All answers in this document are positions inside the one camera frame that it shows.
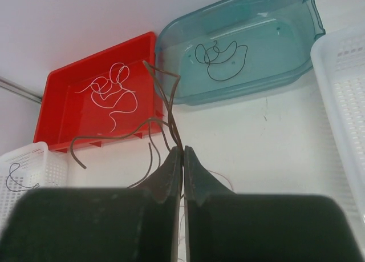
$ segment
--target transparent blue container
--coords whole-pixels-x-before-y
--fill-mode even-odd
[[[175,104],[209,103],[296,81],[324,34],[314,0],[223,0],[166,26],[156,65],[181,75]],[[156,75],[171,94],[173,78]]]

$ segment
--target string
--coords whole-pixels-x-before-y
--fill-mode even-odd
[[[15,166],[15,165],[17,165],[17,167],[14,169],[14,170],[11,170],[11,168],[13,167],[13,166]],[[19,164],[19,163],[13,163],[13,164],[11,164],[10,165],[10,167],[9,167],[9,175],[7,176],[7,178],[6,178],[6,180],[5,180],[5,186],[6,186],[6,188],[9,190],[9,191],[11,191],[11,192],[25,192],[25,191],[29,191],[29,190],[33,190],[33,189],[36,189],[36,188],[38,188],[39,187],[39,183],[36,183],[36,184],[34,184],[32,187],[28,187],[28,186],[24,186],[23,184],[21,184],[21,183],[18,183],[13,177],[12,177],[12,174],[16,171],[16,170],[18,170],[19,168],[21,167],[21,165]],[[9,187],[9,185],[7,184],[7,182],[9,181],[9,178],[15,183],[15,184],[17,184],[18,186],[21,186],[21,187],[23,187],[23,188],[25,188],[25,190],[24,189],[19,189],[19,190],[13,190],[13,189],[11,189],[10,187]]]
[[[213,171],[209,171],[209,170],[208,170],[208,172],[211,172],[212,174],[219,175],[220,177],[222,177],[225,180],[227,180],[228,183],[229,183],[229,185],[230,185],[230,189],[234,192],[233,183],[228,178],[226,178],[224,175],[220,174],[219,172],[213,172]]]
[[[184,149],[183,149],[183,145],[182,145],[182,142],[181,142],[181,139],[180,139],[179,132],[177,130],[177,126],[176,126],[176,123],[175,123],[175,119],[173,118],[173,114],[172,114],[173,98],[175,96],[175,92],[176,92],[177,85],[178,85],[178,83],[180,81],[180,76],[177,75],[177,74],[173,74],[171,72],[167,72],[167,71],[158,69],[157,67],[155,67],[153,65],[150,65],[146,61],[144,61],[143,63],[145,65],[145,67],[147,68],[147,70],[149,71],[149,73],[150,73],[150,75],[151,75],[154,83],[156,84],[157,88],[163,94],[163,102],[166,105],[167,112],[168,112],[168,123],[165,122],[165,121],[163,121],[163,120],[157,119],[157,118],[149,118],[149,119],[143,121],[132,132],[130,132],[129,134],[123,135],[123,136],[76,136],[76,137],[74,137],[73,140],[70,143],[70,153],[71,153],[71,156],[74,158],[74,160],[77,162],[77,164],[79,164],[82,168],[86,169],[86,166],[77,158],[77,156],[74,153],[74,144],[75,144],[75,142],[77,140],[79,140],[79,139],[111,139],[111,140],[121,140],[121,139],[128,138],[131,135],[135,134],[139,129],[142,128],[143,125],[145,125],[146,123],[149,123],[149,122],[156,122],[156,123],[160,123],[160,125],[163,125],[164,124],[164,125],[166,125],[166,126],[169,127],[169,130],[170,130],[170,133],[171,133],[171,137],[173,138],[173,140],[175,141],[175,143],[178,145],[179,150],[180,150],[180,153],[181,153],[181,156],[183,158]],[[165,74],[172,75],[172,76],[176,77],[176,81],[175,81],[175,83],[173,85],[173,88],[172,88],[172,91],[171,91],[170,101],[167,101],[167,98],[166,98],[166,96],[165,96],[165,94],[164,94],[164,92],[162,90],[161,84],[159,83],[158,79],[155,77],[152,69],[155,69],[155,70],[160,71],[162,73],[165,73]]]
[[[232,44],[234,44],[235,45],[235,48],[234,48],[234,51],[233,51],[233,53],[232,53],[232,55],[229,57],[229,58],[227,58],[225,61],[220,61],[220,62],[214,62],[222,53],[224,53],[224,52],[226,52],[227,50],[228,50],[228,48],[230,48],[231,47],[231,45]],[[211,46],[211,47],[209,47],[208,49],[206,49],[205,48],[205,46],[202,44],[202,43],[200,43],[200,44],[198,44],[196,47],[195,47],[195,58],[196,58],[196,60],[199,62],[199,63],[201,63],[201,64],[206,64],[206,65],[208,65],[207,67],[206,67],[206,72],[207,72],[207,74],[208,74],[208,76],[211,78],[211,79],[213,79],[214,81],[220,81],[220,82],[223,82],[223,81],[227,81],[227,80],[229,80],[229,79],[232,79],[232,78],[234,78],[236,75],[238,75],[243,69],[244,69],[244,67],[245,67],[245,64],[246,64],[246,56],[247,56],[247,51],[248,51],[248,46],[247,45],[238,45],[237,44],[237,41],[232,41],[229,45],[228,45],[228,47],[226,48],[226,49],[224,49],[223,51],[221,51],[219,48],[218,48],[218,41],[214,41],[214,45],[213,46]],[[199,47],[202,47],[203,48],[203,50],[204,50],[204,60],[199,60],[198,59],[198,56],[197,56],[197,53],[196,53],[196,51],[197,51],[197,49],[199,48]],[[240,47],[244,47],[244,48],[246,48],[246,50],[245,50],[245,56],[244,56],[244,61],[243,61],[243,64],[242,64],[242,67],[240,68],[240,70],[237,72],[237,73],[235,73],[234,75],[232,75],[232,76],[230,76],[230,77],[228,77],[228,78],[225,78],[225,79],[216,79],[216,78],[214,78],[214,77],[212,77],[212,75],[210,74],[210,71],[209,71],[209,68],[211,67],[211,65],[219,65],[219,64],[223,64],[223,63],[225,63],[225,62],[227,62],[227,61],[229,61],[235,54],[236,54],[236,52],[237,52],[237,49],[238,48],[240,48]],[[216,53],[217,55],[216,55],[216,57],[215,58],[213,58],[213,59],[210,59],[210,57],[209,57],[209,51],[211,51],[211,50],[213,50],[214,51],[214,53]]]
[[[113,79],[112,79],[112,70],[113,70],[113,67],[114,66],[116,66],[116,65],[122,65],[122,67],[121,68],[119,68],[119,70],[118,70],[118,74],[117,74],[117,76],[116,76],[116,81],[114,82],[113,81]],[[128,72],[128,74],[125,76],[125,78],[122,80],[122,81],[120,81],[120,74],[124,71],[124,70],[127,70],[127,72]],[[135,95],[135,91],[132,91],[132,90],[129,90],[129,89],[126,89],[126,88],[124,88],[123,87],[123,82],[124,81],[126,81],[128,78],[129,78],[129,75],[130,75],[130,70],[129,70],[129,67],[128,66],[126,66],[124,63],[121,63],[121,62],[116,62],[116,63],[114,63],[111,67],[110,67],[110,69],[109,69],[109,78],[106,78],[106,77],[104,77],[104,76],[99,76],[99,77],[97,77],[97,78],[95,78],[86,88],[84,88],[82,91],[79,91],[79,92],[76,92],[76,94],[80,94],[80,93],[82,93],[82,92],[84,92],[84,91],[86,91],[88,88],[91,88],[91,90],[92,90],[92,93],[91,93],[91,100],[92,100],[92,102],[95,104],[95,105],[97,105],[98,107],[100,107],[100,108],[104,108],[104,109],[113,109],[113,108],[115,108],[115,106],[119,103],[119,101],[121,100],[121,98],[125,95],[125,94],[132,94],[133,95],[133,97],[134,97],[134,100],[135,100],[135,103],[136,103],[136,107],[132,110],[132,111],[120,111],[120,110],[118,110],[118,111],[112,111],[112,112],[110,112],[109,113],[109,117],[113,120],[113,128],[112,128],[112,130],[110,131],[110,132],[113,132],[115,129],[116,129],[116,120],[115,120],[115,118],[112,116],[112,114],[116,114],[116,113],[121,113],[121,114],[131,114],[131,113],[133,113],[133,112],[135,112],[136,110],[137,110],[137,108],[138,108],[138,100],[137,100],[137,97],[136,97],[136,95]],[[105,84],[103,85],[103,86],[100,86],[99,85],[99,83],[98,82],[96,82],[97,80],[99,80],[99,79],[105,79],[106,80],[106,82],[105,82]],[[102,91],[102,89],[106,86],[106,85],[108,85],[108,84],[110,84],[110,87],[109,87],[109,89],[107,90],[107,91]],[[107,94],[107,93],[109,93],[111,90],[112,90],[112,88],[113,88],[113,85],[118,85],[119,86],[119,90],[117,90],[117,91],[115,91],[115,92],[112,92],[112,93],[110,93],[110,94],[108,94],[106,97],[103,97],[103,95],[105,95],[105,94]],[[116,102],[114,103],[114,105],[113,106],[102,106],[102,105],[100,105],[98,102],[96,102],[95,101],[95,98],[94,98],[94,94],[97,94],[97,95],[99,95],[100,96],[100,98],[101,98],[101,100],[102,101],[106,101],[111,95],[115,95],[115,94],[117,94],[117,93],[119,93],[119,92],[121,92],[121,91],[125,91],[125,92],[123,92],[120,96],[119,96],[119,98],[116,100]]]
[[[184,161],[184,149],[183,149],[183,144],[181,142],[181,138],[180,138],[180,134],[179,134],[179,131],[177,130],[177,126],[176,126],[176,122],[175,122],[175,119],[173,117],[173,113],[172,113],[172,106],[173,106],[173,99],[175,97],[175,93],[176,93],[176,89],[177,89],[177,85],[180,81],[180,78],[181,76],[177,75],[177,74],[174,74],[174,73],[171,73],[171,72],[168,72],[168,71],[164,71],[162,69],[159,69],[153,65],[150,65],[149,63],[147,63],[146,61],[143,61],[143,64],[144,66],[147,68],[149,74],[151,75],[155,85],[157,86],[159,92],[163,95],[162,99],[163,99],[163,102],[166,106],[166,109],[167,109],[167,112],[168,112],[168,122],[165,122],[163,120],[160,120],[160,119],[157,119],[157,118],[149,118],[145,121],[143,121],[136,129],[134,129],[132,132],[130,132],[129,134],[126,134],[124,136],[116,136],[116,137],[108,137],[108,136],[76,136],[72,141],[71,141],[71,144],[70,144],[70,153],[71,153],[71,156],[72,158],[77,162],[77,164],[79,164],[82,168],[86,169],[86,166],[77,158],[77,156],[75,155],[74,153],[74,144],[77,140],[79,139],[112,139],[112,140],[120,140],[120,139],[125,139],[133,134],[135,134],[139,129],[142,128],[143,125],[145,125],[146,123],[148,123],[150,125],[151,122],[156,122],[159,127],[161,128],[161,132],[162,132],[162,135],[163,135],[163,138],[164,138],[164,142],[165,142],[165,145],[168,149],[168,151],[171,151],[171,149],[169,148],[169,145],[168,145],[168,142],[167,142],[167,139],[166,139],[166,136],[164,134],[164,131],[163,131],[163,128],[162,126],[163,125],[166,125],[168,126],[169,128],[169,131],[171,133],[171,137],[172,139],[174,140],[174,142],[176,143],[176,145],[178,146],[179,148],[179,152],[180,152],[180,155],[181,155],[181,160],[182,162]],[[167,75],[170,75],[170,76],[173,76],[176,78],[175,82],[174,82],[174,85],[172,87],[172,91],[171,91],[171,97],[170,97],[170,100],[168,101],[167,100],[167,97],[163,91],[163,88],[160,84],[160,82],[158,81],[158,79],[156,78],[155,74],[153,73],[153,70],[156,70],[156,71],[159,71],[161,73],[164,73],[164,74],[167,74]],[[132,185],[130,185],[128,188],[132,188],[132,187],[135,187],[136,185],[142,183],[149,175],[150,171],[151,171],[151,168],[152,168],[152,161],[153,161],[153,155],[152,155],[152,149],[151,149],[151,144],[154,146],[156,152],[157,152],[157,155],[159,156],[159,166],[160,166],[160,162],[161,162],[161,158],[160,158],[160,153],[158,152],[158,149],[157,147],[155,146],[154,142],[152,141],[152,138],[151,138],[151,131],[150,131],[150,127],[149,127],[149,139],[151,141],[151,143],[149,143],[148,147],[149,147],[149,150],[150,150],[150,164],[149,164],[149,168],[148,168],[148,171],[146,172],[146,174],[144,175],[144,177],[142,179],[140,179],[138,182],[136,183],[133,183]]]

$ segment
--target brown wire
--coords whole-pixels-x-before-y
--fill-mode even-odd
[[[183,153],[183,151],[184,151],[183,144],[181,142],[180,134],[179,134],[179,131],[177,129],[176,122],[175,122],[175,119],[174,119],[173,113],[172,113],[173,99],[175,97],[177,85],[179,84],[181,76],[178,75],[178,74],[174,74],[172,72],[169,72],[169,71],[159,69],[156,66],[149,64],[147,61],[143,61],[143,64],[147,68],[149,74],[153,78],[153,81],[154,81],[155,85],[157,86],[157,88],[159,89],[160,94],[162,95],[163,102],[164,102],[165,107],[166,107],[167,112],[168,112],[167,117],[168,117],[168,123],[169,123],[169,129],[170,129],[171,137],[175,141],[176,145],[179,147],[181,153]],[[176,80],[174,82],[174,85],[172,86],[172,89],[171,89],[170,101],[167,100],[166,94],[165,94],[165,92],[164,92],[164,90],[161,86],[161,83],[156,78],[156,76],[153,73],[152,69],[155,70],[155,71],[158,71],[158,72],[161,72],[163,74],[167,74],[167,75],[170,75],[170,76],[173,76],[173,77],[176,78]]]
[[[163,120],[160,120],[160,119],[157,119],[157,118],[149,118],[145,121],[143,121],[136,129],[134,129],[132,132],[130,132],[129,134],[126,134],[126,135],[123,135],[123,136],[76,136],[72,141],[71,141],[71,144],[70,144],[70,153],[71,153],[71,156],[74,158],[74,160],[78,163],[78,165],[80,165],[82,168],[86,169],[86,166],[78,159],[78,157],[75,155],[75,152],[74,152],[74,144],[75,142],[78,140],[78,139],[112,139],[112,140],[119,140],[119,139],[125,139],[125,138],[128,138],[130,137],[131,135],[135,134],[139,129],[141,129],[141,127],[143,125],[145,125],[146,123],[149,123],[149,122],[157,122],[157,123],[162,123],[166,126],[168,126],[168,123],[163,121]],[[166,138],[166,135],[164,134],[164,131],[162,130],[161,131],[162,134],[164,135],[164,139]]]
[[[149,175],[151,169],[152,169],[152,163],[153,163],[153,156],[152,156],[152,149],[151,149],[151,144],[148,143],[148,148],[149,148],[149,155],[151,157],[150,161],[149,161],[149,167],[148,167],[148,171],[146,172],[146,174],[143,176],[143,178],[141,178],[140,180],[138,180],[137,182],[129,185],[127,188],[133,188],[135,186],[137,186],[138,184],[142,183],[147,176]]]
[[[125,139],[125,138],[133,135],[134,133],[136,133],[143,125],[145,125],[146,123],[150,123],[150,122],[156,122],[160,126],[161,126],[161,124],[164,124],[164,125],[168,126],[169,127],[169,130],[170,130],[170,133],[171,133],[171,137],[174,139],[175,143],[178,145],[178,147],[180,149],[181,154],[183,155],[183,151],[184,151],[183,144],[181,142],[180,135],[179,135],[179,132],[177,130],[176,123],[175,123],[175,119],[174,119],[173,114],[172,114],[173,98],[175,96],[176,88],[177,88],[177,85],[178,85],[178,83],[180,81],[181,76],[179,76],[177,74],[173,74],[171,72],[167,72],[167,71],[161,70],[161,69],[159,69],[159,68],[157,68],[157,67],[155,67],[153,65],[150,65],[146,61],[144,61],[143,63],[146,66],[146,68],[149,71],[149,73],[150,73],[150,75],[151,75],[154,83],[156,84],[157,88],[159,89],[160,93],[163,96],[163,102],[164,102],[164,104],[165,104],[165,106],[167,108],[167,111],[168,111],[168,123],[165,122],[165,121],[163,121],[163,120],[157,119],[157,118],[149,118],[149,119],[143,121],[135,130],[133,130],[132,132],[130,132],[129,134],[126,134],[124,136],[76,136],[71,141],[71,144],[70,144],[70,153],[71,153],[71,156],[74,158],[74,160],[82,168],[86,169],[86,166],[77,158],[77,156],[74,153],[74,144],[75,144],[75,142],[78,139],[112,139],[112,140]],[[164,93],[164,91],[163,91],[163,89],[161,87],[161,84],[160,84],[159,80],[155,77],[152,69],[155,69],[156,71],[159,71],[159,72],[162,72],[162,73],[165,73],[165,74],[168,74],[168,75],[171,75],[171,76],[176,77],[176,81],[175,81],[175,83],[173,85],[173,88],[172,88],[170,101],[167,101],[167,97],[166,97],[166,95],[165,95],[165,93]],[[166,136],[164,134],[164,131],[161,130],[161,132],[163,134],[166,147],[170,151],[171,149],[168,146],[168,142],[167,142]]]

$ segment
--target white plastic basket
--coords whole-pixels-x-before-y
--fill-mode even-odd
[[[10,167],[15,170],[9,177]],[[16,201],[33,187],[61,187],[67,183],[67,162],[38,142],[0,157],[0,231]]]
[[[365,22],[321,37],[311,58],[346,176],[365,221]]]

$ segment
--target black string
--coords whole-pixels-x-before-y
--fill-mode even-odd
[[[228,58],[228,59],[226,59],[225,61],[221,61],[221,62],[214,62],[219,56],[220,56],[220,54],[222,54],[222,53],[224,53],[224,52],[226,52],[227,50],[228,50],[228,48],[232,45],[232,44],[234,44],[235,45],[235,49],[234,49],[234,52],[233,52],[233,54]],[[211,46],[211,47],[209,47],[208,49],[206,49],[205,48],[205,46],[202,44],[202,43],[200,43],[200,44],[198,44],[196,47],[195,47],[195,58],[196,58],[196,60],[199,62],[199,63],[201,63],[201,64],[206,64],[206,65],[208,65],[207,66],[207,68],[206,68],[206,72],[207,72],[207,74],[208,74],[208,76],[211,78],[211,79],[213,79],[214,81],[227,81],[227,80],[229,80],[229,79],[232,79],[232,78],[234,78],[236,75],[238,75],[243,69],[244,69],[244,67],[245,67],[245,64],[246,64],[246,57],[247,57],[247,51],[249,50],[249,48],[248,48],[248,46],[247,45],[237,45],[237,41],[232,41],[229,45],[228,45],[228,47],[226,48],[226,49],[224,49],[223,51],[221,51],[219,48],[218,48],[218,41],[214,41],[214,45],[213,46]],[[198,59],[198,57],[197,57],[197,55],[196,55],[196,51],[197,51],[197,49],[198,49],[198,47],[202,47],[203,48],[203,50],[204,50],[204,60],[203,61],[200,61],[199,59]],[[226,79],[216,79],[216,78],[213,78],[212,76],[211,76],[211,74],[210,74],[210,72],[209,72],[209,68],[210,68],[210,66],[211,65],[219,65],[219,64],[223,64],[223,63],[225,63],[225,62],[227,62],[227,61],[229,61],[235,54],[236,54],[236,52],[237,52],[237,49],[238,48],[240,48],[240,47],[244,47],[244,48],[246,48],[246,51],[245,51],[245,56],[244,56],[244,63],[243,63],[243,65],[242,65],[242,67],[240,68],[240,70],[237,72],[237,73],[235,73],[234,75],[232,75],[232,76],[230,76],[229,78],[226,78]],[[209,57],[209,50],[213,50],[216,54],[217,54],[217,56],[214,58],[214,59],[210,59],[210,57]]]
[[[11,168],[13,167],[13,166],[15,166],[15,165],[17,165],[17,167],[14,169],[14,170],[11,170]],[[6,181],[5,181],[5,186],[6,186],[6,188],[9,190],[9,191],[11,191],[11,192],[25,192],[25,191],[29,191],[29,190],[33,190],[33,189],[36,189],[36,188],[38,188],[39,187],[39,183],[36,183],[34,186],[32,186],[32,187],[27,187],[27,186],[24,186],[24,185],[22,185],[21,183],[18,183],[11,175],[17,170],[17,169],[19,169],[21,167],[21,165],[19,164],[19,163],[13,163],[12,165],[10,165],[10,168],[9,168],[9,175],[7,176],[7,178],[6,178]],[[21,186],[21,187],[23,187],[23,188],[25,188],[25,189],[19,189],[19,190],[12,190],[11,188],[9,188],[9,186],[8,186],[8,184],[7,184],[7,182],[8,182],[8,180],[9,180],[9,178],[15,183],[15,184],[17,184],[17,185],[19,185],[19,186]]]

